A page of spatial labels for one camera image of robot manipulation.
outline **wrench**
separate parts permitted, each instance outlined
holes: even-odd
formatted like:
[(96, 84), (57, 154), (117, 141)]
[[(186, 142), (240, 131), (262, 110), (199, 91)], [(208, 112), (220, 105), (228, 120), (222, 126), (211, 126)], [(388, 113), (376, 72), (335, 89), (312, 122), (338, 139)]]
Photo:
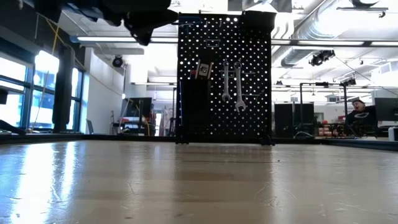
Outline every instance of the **wrench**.
[(235, 108), (236, 111), (239, 112), (239, 107), (242, 107), (242, 111), (246, 110), (246, 105), (242, 100), (242, 85), (241, 85), (241, 60), (239, 59), (238, 62), (235, 62), (234, 69), (235, 69), (235, 77), (236, 77), (236, 91), (238, 92), (238, 100), (236, 101)]
[(228, 93), (228, 69), (229, 69), (229, 63), (227, 61), (224, 61), (224, 93), (223, 96), (223, 101), (229, 101), (231, 100), (231, 96)]

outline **man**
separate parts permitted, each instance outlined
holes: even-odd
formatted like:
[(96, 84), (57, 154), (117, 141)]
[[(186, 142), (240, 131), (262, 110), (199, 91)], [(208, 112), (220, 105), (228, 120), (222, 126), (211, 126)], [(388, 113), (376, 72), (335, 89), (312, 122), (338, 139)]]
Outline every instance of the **man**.
[(346, 124), (377, 127), (376, 108), (374, 106), (366, 106), (362, 100), (354, 100), (352, 104), (354, 111), (346, 118)]

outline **ductwork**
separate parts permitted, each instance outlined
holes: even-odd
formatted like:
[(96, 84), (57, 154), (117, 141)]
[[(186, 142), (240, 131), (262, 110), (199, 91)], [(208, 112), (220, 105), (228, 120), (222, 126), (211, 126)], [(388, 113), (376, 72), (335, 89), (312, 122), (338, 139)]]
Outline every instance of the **ductwork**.
[[(348, 0), (326, 0), (293, 34), (292, 39), (335, 39), (344, 31), (349, 29), (358, 18), (352, 13), (336, 10), (341, 4), (350, 3)], [(272, 64), (280, 60), (283, 67), (293, 67), (301, 59), (310, 55), (313, 50), (293, 49), (291, 47), (281, 47), (272, 56)]]

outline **large window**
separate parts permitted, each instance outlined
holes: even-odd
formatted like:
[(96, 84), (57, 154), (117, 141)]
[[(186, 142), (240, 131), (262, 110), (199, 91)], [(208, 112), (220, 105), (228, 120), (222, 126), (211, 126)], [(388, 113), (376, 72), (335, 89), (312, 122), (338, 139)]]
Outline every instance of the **large window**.
[[(17, 62), (9, 57), (0, 57), (0, 88), (12, 91), (7, 97), (7, 104), (0, 105), (0, 119), (22, 128), (53, 128), (52, 113), (59, 59), (40, 51), (35, 58), (35, 66), (27, 67)], [(70, 122), (67, 124), (69, 130), (78, 130), (82, 77), (82, 73), (74, 68)]]

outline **pegboard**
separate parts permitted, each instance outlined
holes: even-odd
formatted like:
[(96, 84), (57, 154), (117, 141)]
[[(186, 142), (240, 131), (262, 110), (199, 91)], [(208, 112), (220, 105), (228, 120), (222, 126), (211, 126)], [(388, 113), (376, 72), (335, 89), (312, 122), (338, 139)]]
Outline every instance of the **pegboard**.
[[(184, 21), (184, 17), (199, 17), (200, 21)], [(178, 80), (195, 77), (201, 49), (215, 52), (210, 80), (210, 121), (206, 126), (189, 126), (189, 141), (220, 139), (234, 142), (271, 136), (271, 31), (242, 29), (241, 16), (225, 14), (181, 14), (178, 29)], [(236, 77), (233, 65), (241, 59), (241, 84), (246, 110), (235, 109)], [(223, 62), (229, 62), (229, 94), (224, 102)], [(181, 96), (177, 87), (177, 129), (181, 124)]]

